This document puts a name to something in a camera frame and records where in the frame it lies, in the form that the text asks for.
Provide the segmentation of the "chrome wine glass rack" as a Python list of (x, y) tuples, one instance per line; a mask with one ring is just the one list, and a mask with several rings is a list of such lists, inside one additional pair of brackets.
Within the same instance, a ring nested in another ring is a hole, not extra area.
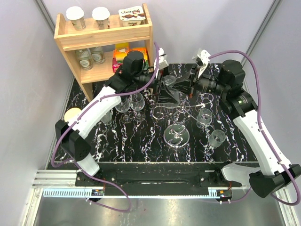
[(197, 107), (204, 108), (211, 104), (213, 98), (209, 97), (200, 103), (191, 104), (188, 98), (181, 98), (181, 95), (176, 96), (175, 103), (157, 103), (152, 110), (152, 117), (156, 120), (167, 119), (168, 125), (163, 132), (163, 140), (165, 144), (173, 149), (181, 149), (185, 147), (190, 140), (190, 133), (185, 125), (189, 119), (196, 119), (192, 115), (192, 110)]

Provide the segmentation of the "round yellow wooden coaster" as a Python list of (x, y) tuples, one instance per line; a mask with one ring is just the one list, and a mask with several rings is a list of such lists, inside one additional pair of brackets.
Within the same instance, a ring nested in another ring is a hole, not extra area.
[(74, 107), (67, 110), (64, 114), (64, 121), (69, 122), (73, 117), (77, 116), (81, 112), (80, 108)]

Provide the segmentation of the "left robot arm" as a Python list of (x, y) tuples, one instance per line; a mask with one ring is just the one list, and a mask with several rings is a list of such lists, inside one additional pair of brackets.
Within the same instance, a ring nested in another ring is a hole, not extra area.
[(54, 153), (61, 147), (84, 174), (91, 186), (101, 183), (100, 166), (93, 159), (91, 146), (86, 137), (103, 116), (121, 103), (122, 98), (140, 93), (144, 89), (157, 89), (161, 79), (159, 71), (168, 67), (167, 55), (162, 48), (156, 47), (154, 71), (148, 72), (138, 63), (142, 53), (131, 51), (122, 66), (109, 78), (98, 95), (69, 122), (59, 120), (55, 124), (56, 145)]

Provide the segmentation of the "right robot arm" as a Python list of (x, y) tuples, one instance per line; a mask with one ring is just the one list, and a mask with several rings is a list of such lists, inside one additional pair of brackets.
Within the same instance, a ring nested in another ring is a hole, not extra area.
[(218, 95), (219, 106), (243, 133), (259, 164), (251, 168), (226, 163), (214, 174), (215, 183), (225, 186), (235, 181), (250, 186), (259, 197), (265, 198), (294, 182), (301, 174), (301, 167), (291, 164), (270, 134), (264, 131), (259, 103), (242, 88), (246, 73), (241, 63), (224, 61), (217, 76), (204, 75), (204, 70), (203, 65), (193, 66), (189, 77), (173, 87), (189, 96), (197, 91)]

